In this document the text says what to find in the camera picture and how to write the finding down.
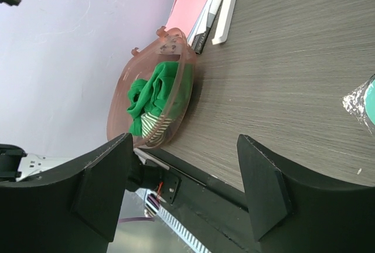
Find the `green white striped tank top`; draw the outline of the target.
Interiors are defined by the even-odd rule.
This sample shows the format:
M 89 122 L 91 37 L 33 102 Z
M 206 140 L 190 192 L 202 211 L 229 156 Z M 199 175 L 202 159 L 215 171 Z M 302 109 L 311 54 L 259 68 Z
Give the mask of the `green white striped tank top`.
M 150 112 L 145 112 L 141 115 L 142 137 L 148 138 L 146 144 L 154 146 L 162 143 L 165 139 L 165 133 L 170 124 L 173 122 L 170 118 L 161 118 L 152 115 Z

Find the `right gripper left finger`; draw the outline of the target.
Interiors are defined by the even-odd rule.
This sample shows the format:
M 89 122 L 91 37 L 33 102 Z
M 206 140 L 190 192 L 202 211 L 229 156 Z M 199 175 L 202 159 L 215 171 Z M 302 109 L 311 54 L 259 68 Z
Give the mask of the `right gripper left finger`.
M 106 252 L 131 165 L 132 137 L 20 182 L 1 183 L 2 252 Z

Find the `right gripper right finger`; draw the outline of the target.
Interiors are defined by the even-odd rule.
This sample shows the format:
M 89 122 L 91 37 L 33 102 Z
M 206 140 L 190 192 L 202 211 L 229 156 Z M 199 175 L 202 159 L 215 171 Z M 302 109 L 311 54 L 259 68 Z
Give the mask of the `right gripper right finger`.
M 374 188 L 323 175 L 248 135 L 237 154 L 262 252 L 373 252 Z

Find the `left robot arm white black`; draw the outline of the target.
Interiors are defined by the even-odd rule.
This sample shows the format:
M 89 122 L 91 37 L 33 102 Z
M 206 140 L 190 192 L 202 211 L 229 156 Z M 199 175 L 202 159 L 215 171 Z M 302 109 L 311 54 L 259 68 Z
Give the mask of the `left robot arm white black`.
M 15 145 L 1 145 L 1 181 L 18 182 L 70 161 L 66 157 L 27 153 Z

